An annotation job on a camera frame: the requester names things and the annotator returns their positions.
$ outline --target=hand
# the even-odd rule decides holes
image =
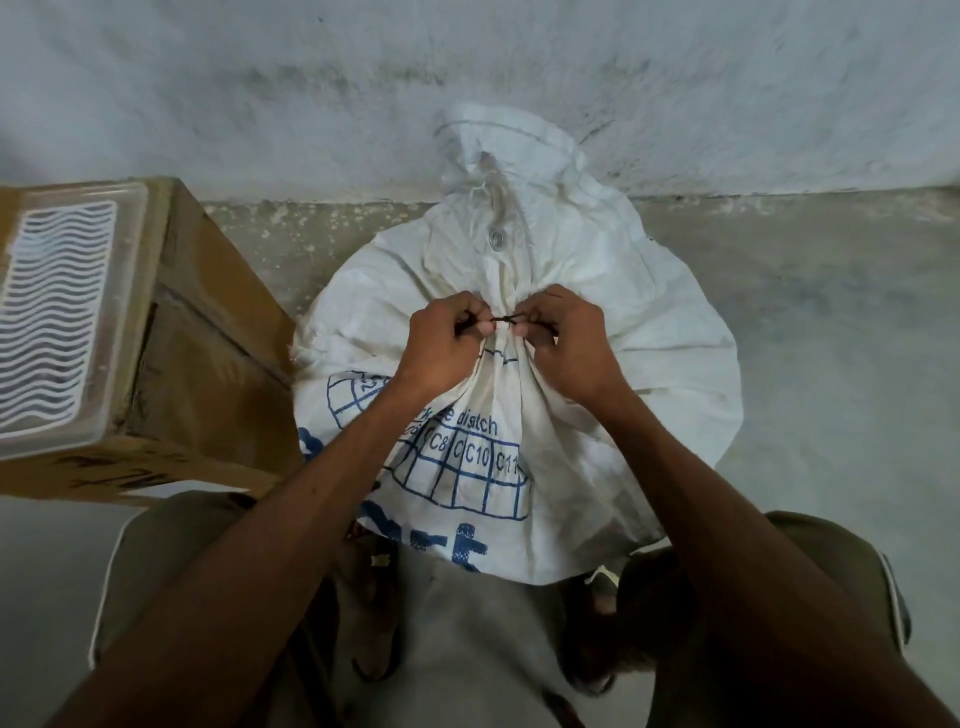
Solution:
[[[431,301],[410,317],[394,381],[424,405],[453,389],[473,372],[483,340],[495,328],[492,318],[490,307],[467,291]],[[458,335],[456,325],[470,319],[476,323]]]
[[[519,314],[526,321],[514,324],[514,333],[533,344],[535,366],[564,397],[595,414],[633,393],[607,341],[600,306],[554,284],[518,305]]]

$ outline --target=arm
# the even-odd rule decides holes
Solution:
[[[456,336],[468,312],[479,323]],[[469,293],[414,314],[396,376],[366,412],[162,590],[49,725],[234,724],[391,447],[426,404],[473,371],[490,318]]]
[[[840,587],[657,421],[620,372],[598,306],[554,285],[516,311],[538,370],[613,437],[711,629],[768,694],[831,725],[957,725]]]

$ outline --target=forearm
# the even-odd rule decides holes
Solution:
[[[232,724],[320,586],[390,448],[420,412],[388,384],[324,451],[212,544],[53,725]]]
[[[608,402],[594,414],[663,524],[712,629],[755,679],[814,713],[853,719],[867,710],[876,725],[897,725],[924,712],[928,724],[953,724],[840,587],[639,397]]]

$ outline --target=wavy pattern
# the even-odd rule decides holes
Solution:
[[[114,201],[30,210],[0,293],[0,438],[80,409],[107,280]]]

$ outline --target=cardboard box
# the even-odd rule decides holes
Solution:
[[[146,204],[106,432],[0,461],[0,494],[126,502],[136,487],[197,479],[260,496],[301,462],[293,321],[182,182],[136,182]],[[81,187],[0,187],[0,279],[28,193]]]

